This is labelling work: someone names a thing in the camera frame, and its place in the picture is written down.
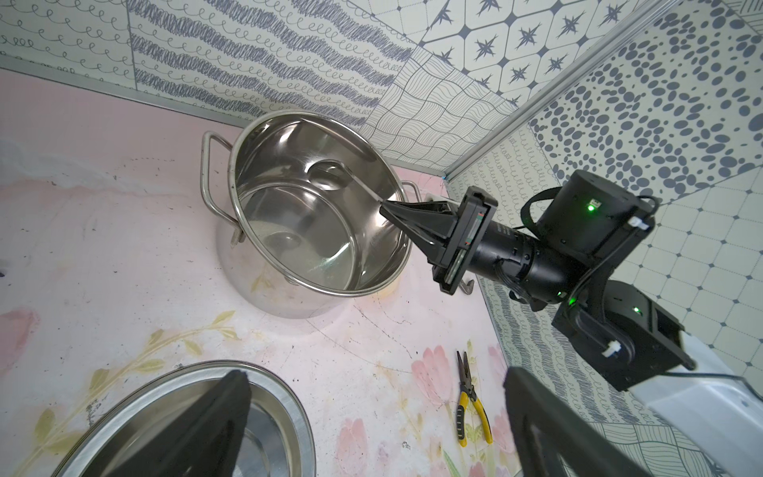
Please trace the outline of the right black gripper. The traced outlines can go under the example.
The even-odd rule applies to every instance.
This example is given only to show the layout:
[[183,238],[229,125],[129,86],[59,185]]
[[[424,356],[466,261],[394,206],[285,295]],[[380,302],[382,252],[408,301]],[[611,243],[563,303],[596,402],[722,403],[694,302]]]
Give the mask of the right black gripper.
[[424,253],[439,289],[453,295],[497,208],[493,196],[470,186],[457,209],[443,201],[383,201],[380,214]]

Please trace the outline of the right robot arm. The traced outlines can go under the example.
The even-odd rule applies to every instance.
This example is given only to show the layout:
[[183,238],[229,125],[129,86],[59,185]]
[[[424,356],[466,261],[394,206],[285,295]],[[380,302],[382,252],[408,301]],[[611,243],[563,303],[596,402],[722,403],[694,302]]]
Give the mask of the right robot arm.
[[425,254],[441,291],[466,272],[500,283],[552,324],[609,385],[632,394],[734,476],[762,472],[762,397],[687,334],[667,309],[616,268],[656,226],[659,201],[577,171],[536,194],[515,230],[495,221],[495,198],[468,189],[460,203],[383,200],[381,215]]

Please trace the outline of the stainless steel pot lid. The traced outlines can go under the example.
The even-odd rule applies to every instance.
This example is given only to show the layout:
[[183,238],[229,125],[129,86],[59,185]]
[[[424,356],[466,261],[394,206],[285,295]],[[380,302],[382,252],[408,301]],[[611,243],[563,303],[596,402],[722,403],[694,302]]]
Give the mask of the stainless steel pot lid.
[[58,476],[314,476],[296,393],[263,367],[210,361],[123,399],[69,451]]

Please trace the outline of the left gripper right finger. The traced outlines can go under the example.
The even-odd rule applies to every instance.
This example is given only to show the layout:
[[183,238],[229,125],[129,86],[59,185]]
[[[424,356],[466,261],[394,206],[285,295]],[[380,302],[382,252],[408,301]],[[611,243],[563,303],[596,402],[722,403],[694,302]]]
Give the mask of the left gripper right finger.
[[648,473],[583,421],[523,368],[508,369],[504,390],[525,476],[646,476]]

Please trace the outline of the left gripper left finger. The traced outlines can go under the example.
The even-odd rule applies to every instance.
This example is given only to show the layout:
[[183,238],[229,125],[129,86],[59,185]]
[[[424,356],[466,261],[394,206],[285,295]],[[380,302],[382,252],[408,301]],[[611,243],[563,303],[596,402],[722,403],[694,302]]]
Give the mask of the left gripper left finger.
[[232,476],[244,441],[252,391],[246,373],[184,384],[152,383],[113,410],[103,429],[103,476]]

